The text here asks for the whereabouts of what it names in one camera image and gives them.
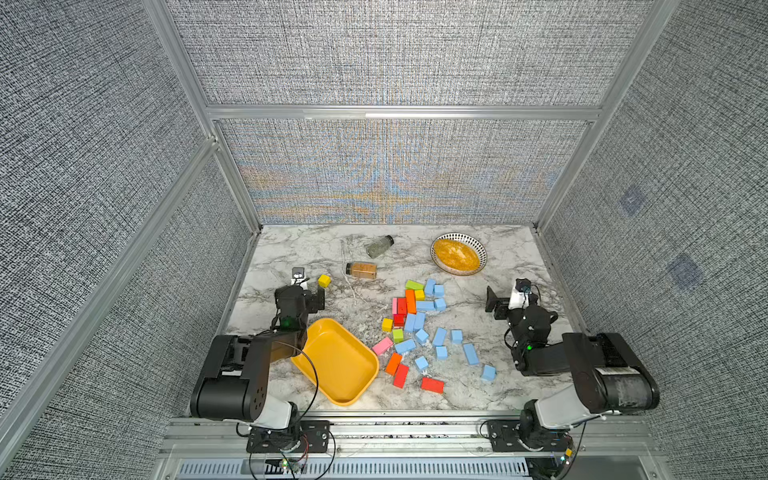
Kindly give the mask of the red block bottom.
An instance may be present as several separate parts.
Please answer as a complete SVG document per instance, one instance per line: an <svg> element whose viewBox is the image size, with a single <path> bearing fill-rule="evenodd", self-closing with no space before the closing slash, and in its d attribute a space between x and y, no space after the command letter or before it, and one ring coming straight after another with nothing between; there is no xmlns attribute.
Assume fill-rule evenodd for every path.
<svg viewBox="0 0 768 480"><path fill-rule="evenodd" d="M421 379L421 389L436 394L443 394L445 384L443 381L436 380L430 377L423 377Z"/></svg>

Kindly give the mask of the blue cube near red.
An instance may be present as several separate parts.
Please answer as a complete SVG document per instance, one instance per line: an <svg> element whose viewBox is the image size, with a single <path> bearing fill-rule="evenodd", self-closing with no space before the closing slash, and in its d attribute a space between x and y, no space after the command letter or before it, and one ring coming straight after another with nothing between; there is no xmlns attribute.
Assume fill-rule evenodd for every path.
<svg viewBox="0 0 768 480"><path fill-rule="evenodd" d="M423 356L416 358L414 364L421 372L424 372L429 366L428 361Z"/></svg>

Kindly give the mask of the pink block lower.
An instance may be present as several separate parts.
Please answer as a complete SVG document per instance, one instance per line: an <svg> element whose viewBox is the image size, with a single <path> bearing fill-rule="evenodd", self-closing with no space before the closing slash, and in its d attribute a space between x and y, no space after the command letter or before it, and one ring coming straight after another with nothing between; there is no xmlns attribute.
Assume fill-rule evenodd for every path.
<svg viewBox="0 0 768 480"><path fill-rule="evenodd" d="M386 337L376 343L371 350L377 355L383 355L387 353L394 346L394 342L391 338Z"/></svg>

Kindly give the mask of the blue block right tall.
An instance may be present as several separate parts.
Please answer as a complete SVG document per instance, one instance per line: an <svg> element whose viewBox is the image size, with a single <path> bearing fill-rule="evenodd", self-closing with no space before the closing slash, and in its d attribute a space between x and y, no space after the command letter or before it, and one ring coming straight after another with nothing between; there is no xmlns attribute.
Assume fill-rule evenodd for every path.
<svg viewBox="0 0 768 480"><path fill-rule="evenodd" d="M432 340L432 344L435 347L444 346L446 337L447 337L447 330L445 328L438 327L435 332L434 338Z"/></svg>

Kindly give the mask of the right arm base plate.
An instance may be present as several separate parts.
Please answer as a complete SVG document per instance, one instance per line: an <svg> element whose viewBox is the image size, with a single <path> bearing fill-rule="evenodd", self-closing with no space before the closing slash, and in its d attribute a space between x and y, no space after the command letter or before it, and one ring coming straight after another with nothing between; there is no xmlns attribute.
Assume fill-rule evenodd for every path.
<svg viewBox="0 0 768 480"><path fill-rule="evenodd" d="M572 437L566 431L539 427L521 427L516 419L489 420L483 425L485 435L497 453L565 453L572 447Z"/></svg>

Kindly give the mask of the blue block centre low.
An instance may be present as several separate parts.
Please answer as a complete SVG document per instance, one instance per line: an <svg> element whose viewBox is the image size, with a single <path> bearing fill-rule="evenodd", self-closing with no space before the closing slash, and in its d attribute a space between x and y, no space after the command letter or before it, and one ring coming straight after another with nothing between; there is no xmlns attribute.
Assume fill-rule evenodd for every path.
<svg viewBox="0 0 768 480"><path fill-rule="evenodd" d="M414 339L404 340L395 345L395 350L398 354L404 355L416 348L416 342Z"/></svg>

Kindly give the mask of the blue cube centre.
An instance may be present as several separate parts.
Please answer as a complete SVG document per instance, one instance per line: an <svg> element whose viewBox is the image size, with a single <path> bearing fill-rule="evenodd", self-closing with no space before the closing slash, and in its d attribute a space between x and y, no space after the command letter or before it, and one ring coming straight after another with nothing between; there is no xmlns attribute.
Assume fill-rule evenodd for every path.
<svg viewBox="0 0 768 480"><path fill-rule="evenodd" d="M418 330L414 337L420 345L426 345L429 343L429 334L423 329Z"/></svg>

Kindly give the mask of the red block lower left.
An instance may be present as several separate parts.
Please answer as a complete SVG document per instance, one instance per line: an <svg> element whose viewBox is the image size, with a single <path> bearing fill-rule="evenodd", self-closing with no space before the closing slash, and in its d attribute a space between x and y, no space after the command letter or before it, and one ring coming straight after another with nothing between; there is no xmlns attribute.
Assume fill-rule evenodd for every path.
<svg viewBox="0 0 768 480"><path fill-rule="evenodd" d="M395 370L393 385L399 389L403 389L408 373L409 367L404 364L399 364Z"/></svg>

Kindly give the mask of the yellow plastic tray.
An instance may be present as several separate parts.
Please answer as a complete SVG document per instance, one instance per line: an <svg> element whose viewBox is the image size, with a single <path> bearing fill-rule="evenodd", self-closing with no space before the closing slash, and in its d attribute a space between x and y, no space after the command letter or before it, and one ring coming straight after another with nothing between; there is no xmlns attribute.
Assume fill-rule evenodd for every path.
<svg viewBox="0 0 768 480"><path fill-rule="evenodd" d="M331 318L309 326L303 354L291 361L313 383L317 373L319 391L340 407L356 403L380 368L378 356Z"/></svg>

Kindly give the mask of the brown spice jar black lid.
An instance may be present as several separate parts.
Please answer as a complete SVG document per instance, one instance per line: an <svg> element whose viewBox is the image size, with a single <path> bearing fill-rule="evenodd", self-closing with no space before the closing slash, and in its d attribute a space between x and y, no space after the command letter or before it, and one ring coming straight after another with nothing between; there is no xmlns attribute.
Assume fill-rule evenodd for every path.
<svg viewBox="0 0 768 480"><path fill-rule="evenodd" d="M374 280L377 278L377 266L369 262L348 262L345 274L355 278Z"/></svg>

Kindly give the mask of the clear spice jar green contents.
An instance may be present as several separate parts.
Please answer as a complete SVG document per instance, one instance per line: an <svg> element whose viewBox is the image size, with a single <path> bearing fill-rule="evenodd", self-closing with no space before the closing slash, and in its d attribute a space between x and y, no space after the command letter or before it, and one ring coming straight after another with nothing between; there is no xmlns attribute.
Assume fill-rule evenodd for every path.
<svg viewBox="0 0 768 480"><path fill-rule="evenodd" d="M382 236L366 246L366 253L371 259L383 255L394 245L394 238L390 235Z"/></svg>

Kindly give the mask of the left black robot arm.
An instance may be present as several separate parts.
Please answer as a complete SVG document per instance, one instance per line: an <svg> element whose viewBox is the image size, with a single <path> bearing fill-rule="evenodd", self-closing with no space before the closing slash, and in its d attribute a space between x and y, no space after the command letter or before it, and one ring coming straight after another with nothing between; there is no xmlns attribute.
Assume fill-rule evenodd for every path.
<svg viewBox="0 0 768 480"><path fill-rule="evenodd" d="M298 357L308 340L308 317L325 308L325 289L312 292L299 284L278 288L276 313L268 329L255 335L217 335L191 394L195 418L232 420L268 431L297 427L307 414L295 403L269 394L271 364Z"/></svg>

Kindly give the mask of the long orange block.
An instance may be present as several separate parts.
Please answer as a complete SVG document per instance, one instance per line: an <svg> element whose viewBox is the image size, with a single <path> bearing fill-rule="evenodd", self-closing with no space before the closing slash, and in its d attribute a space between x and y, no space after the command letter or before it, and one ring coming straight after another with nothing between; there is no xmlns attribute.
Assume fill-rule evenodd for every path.
<svg viewBox="0 0 768 480"><path fill-rule="evenodd" d="M416 314L417 313L417 305L416 305L416 291L412 289L406 289L405 290L405 299L406 299L406 309L408 314Z"/></svg>

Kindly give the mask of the blue cube far right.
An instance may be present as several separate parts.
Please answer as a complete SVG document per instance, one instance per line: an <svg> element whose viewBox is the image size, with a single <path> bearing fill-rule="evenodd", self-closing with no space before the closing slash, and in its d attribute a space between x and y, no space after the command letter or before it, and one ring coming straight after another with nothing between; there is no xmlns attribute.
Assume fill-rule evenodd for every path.
<svg viewBox="0 0 768 480"><path fill-rule="evenodd" d="M491 365L484 365L482 369L481 378L485 381L492 382L496 378L497 371Z"/></svg>

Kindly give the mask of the orange block lower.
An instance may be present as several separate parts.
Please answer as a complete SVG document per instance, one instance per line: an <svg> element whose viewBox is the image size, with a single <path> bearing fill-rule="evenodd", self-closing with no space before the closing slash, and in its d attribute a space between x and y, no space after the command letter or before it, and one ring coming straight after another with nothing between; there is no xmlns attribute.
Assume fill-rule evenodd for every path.
<svg viewBox="0 0 768 480"><path fill-rule="evenodd" d="M402 356L398 353L393 353L389 359L389 362L387 363L385 372L390 376L394 376L396 374L397 368L399 367L401 361L402 361Z"/></svg>

